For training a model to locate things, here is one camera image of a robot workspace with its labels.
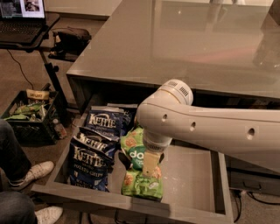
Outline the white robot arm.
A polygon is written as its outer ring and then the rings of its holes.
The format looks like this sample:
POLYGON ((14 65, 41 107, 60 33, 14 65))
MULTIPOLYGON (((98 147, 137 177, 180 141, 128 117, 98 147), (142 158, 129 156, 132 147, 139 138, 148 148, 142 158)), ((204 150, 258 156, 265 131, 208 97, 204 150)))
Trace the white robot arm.
POLYGON ((202 108, 181 80, 168 80, 137 108, 143 143, 164 151, 181 140, 280 172, 280 111, 202 108))

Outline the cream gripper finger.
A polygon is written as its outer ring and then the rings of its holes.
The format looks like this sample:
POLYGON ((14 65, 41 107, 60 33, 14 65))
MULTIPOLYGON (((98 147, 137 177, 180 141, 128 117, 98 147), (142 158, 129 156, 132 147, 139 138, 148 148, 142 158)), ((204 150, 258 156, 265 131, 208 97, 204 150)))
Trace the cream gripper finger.
POLYGON ((147 150, 143 158, 143 175, 154 177, 159 164, 160 153, 147 150))

